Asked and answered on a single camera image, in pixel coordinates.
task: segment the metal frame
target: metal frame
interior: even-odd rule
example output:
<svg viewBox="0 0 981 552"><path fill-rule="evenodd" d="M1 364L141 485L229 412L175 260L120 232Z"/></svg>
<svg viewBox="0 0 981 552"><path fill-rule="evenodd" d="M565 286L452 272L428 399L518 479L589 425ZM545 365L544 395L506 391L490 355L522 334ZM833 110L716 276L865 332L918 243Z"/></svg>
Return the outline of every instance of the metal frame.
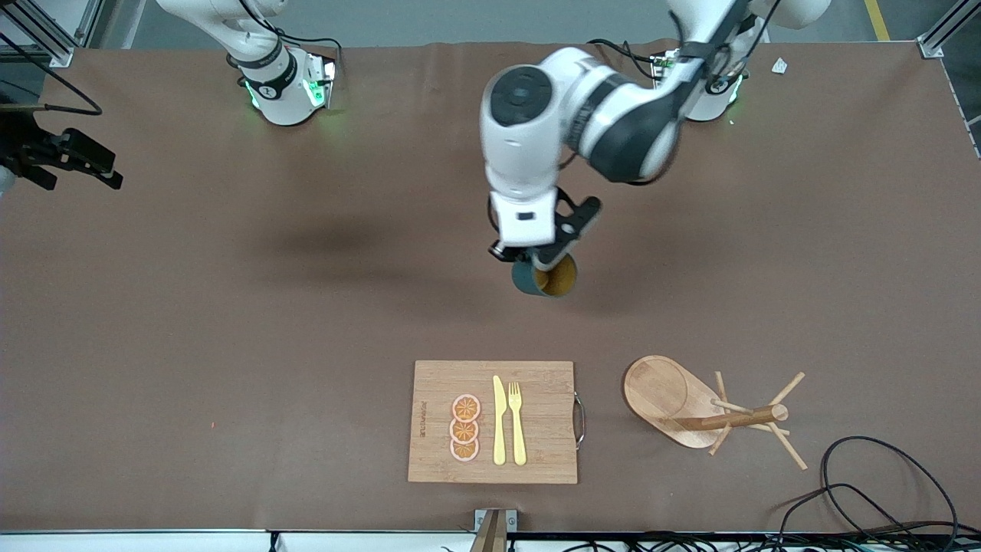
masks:
<svg viewBox="0 0 981 552"><path fill-rule="evenodd" d="M916 37L920 54L924 59L942 58L944 42L961 30L978 13L981 13L981 0L957 0L950 10L933 25L930 30Z"/></svg>
<svg viewBox="0 0 981 552"><path fill-rule="evenodd" d="M72 56L79 44L35 4L34 0L17 0L0 8L0 11L29 36L37 47L51 56L51 67L68 67L72 63Z"/></svg>
<svg viewBox="0 0 981 552"><path fill-rule="evenodd" d="M484 523L484 518L487 517L491 508L474 510L474 531L481 530L481 525ZM518 530L518 511L517 510L500 510L504 513L502 521L506 523L507 530L509 532L514 532Z"/></svg>

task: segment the green led light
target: green led light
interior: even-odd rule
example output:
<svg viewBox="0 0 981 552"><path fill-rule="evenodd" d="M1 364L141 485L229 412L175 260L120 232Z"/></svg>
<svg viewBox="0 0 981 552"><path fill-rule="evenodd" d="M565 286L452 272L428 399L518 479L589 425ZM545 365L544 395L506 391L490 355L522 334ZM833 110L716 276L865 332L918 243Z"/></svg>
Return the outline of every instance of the green led light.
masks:
<svg viewBox="0 0 981 552"><path fill-rule="evenodd" d="M259 100L255 99L255 92L252 91L252 86L249 85L248 81L245 82L245 89L248 90L248 95L252 98L252 106L259 109Z"/></svg>
<svg viewBox="0 0 981 552"><path fill-rule="evenodd" d="M320 107L324 105L324 88L317 83L310 83L306 80L303 81L303 88L307 92L307 96L310 97L310 103L314 107Z"/></svg>
<svg viewBox="0 0 981 552"><path fill-rule="evenodd" d="M740 75L736 80L736 84L733 85L733 93L729 96L729 103L736 101L736 97L739 95L739 86L743 83L743 76Z"/></svg>

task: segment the wooden tray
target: wooden tray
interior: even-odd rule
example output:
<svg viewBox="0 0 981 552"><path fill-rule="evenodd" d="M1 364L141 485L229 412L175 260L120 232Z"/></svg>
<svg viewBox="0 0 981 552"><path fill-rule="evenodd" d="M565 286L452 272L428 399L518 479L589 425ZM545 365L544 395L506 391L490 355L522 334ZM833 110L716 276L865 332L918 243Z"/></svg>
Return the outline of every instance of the wooden tray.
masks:
<svg viewBox="0 0 981 552"><path fill-rule="evenodd" d="M686 447L710 447L722 434L721 429L690 431L682 424L725 411L712 405L719 398L714 391L672 359L644 357L631 364L623 394L634 414Z"/></svg>
<svg viewBox="0 0 981 552"><path fill-rule="evenodd" d="M511 410L504 415L507 462L493 463L491 379L521 384L528 462L514 464ZM409 481L443 483L576 483L573 364L566 361L418 360L412 393ZM481 402L480 453L470 462L449 453L450 405L470 393Z"/></svg>

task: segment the brown tabletop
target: brown tabletop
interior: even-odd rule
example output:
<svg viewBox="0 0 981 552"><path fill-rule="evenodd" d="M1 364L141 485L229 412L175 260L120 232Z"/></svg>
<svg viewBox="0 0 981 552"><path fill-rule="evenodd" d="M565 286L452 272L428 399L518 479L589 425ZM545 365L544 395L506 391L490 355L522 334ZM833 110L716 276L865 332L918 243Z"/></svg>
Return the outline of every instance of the brown tabletop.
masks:
<svg viewBox="0 0 981 552"><path fill-rule="evenodd" d="M346 112L296 128L249 107L222 51L77 53L65 75L106 114L38 119L103 141L126 181L0 201L0 527L445 529L499 506L535 530L772 529L855 433L977 524L981 167L940 62L760 46L658 185L563 172L605 211L549 301L486 252L477 115L494 73L552 50L350 50ZM668 440L621 397L645 355L721 370L745 406L806 372L783 425L811 469L748 429L714 458ZM580 483L406 482L416 359L574 361ZM899 460L841 453L832 477L898 517L946 515ZM815 503L792 528L843 526Z"/></svg>

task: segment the orange slice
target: orange slice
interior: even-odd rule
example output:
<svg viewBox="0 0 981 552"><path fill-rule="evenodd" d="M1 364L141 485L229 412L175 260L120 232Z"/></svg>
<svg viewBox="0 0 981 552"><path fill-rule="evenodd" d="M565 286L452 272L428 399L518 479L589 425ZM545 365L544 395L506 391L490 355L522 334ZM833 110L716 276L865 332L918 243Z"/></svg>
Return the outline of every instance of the orange slice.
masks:
<svg viewBox="0 0 981 552"><path fill-rule="evenodd" d="M460 462L470 462L471 460L477 458L477 453L481 452L480 443L480 441L474 440L473 443L463 445L455 441L450 441L449 454L453 455L453 458L459 460Z"/></svg>
<svg viewBox="0 0 981 552"><path fill-rule="evenodd" d="M477 439L478 432L480 432L480 427L475 421L454 419L449 423L449 438L461 445L473 443Z"/></svg>
<svg viewBox="0 0 981 552"><path fill-rule="evenodd" d="M481 415L481 402L477 397L466 394L460 395L453 401L453 417L458 421L474 421Z"/></svg>

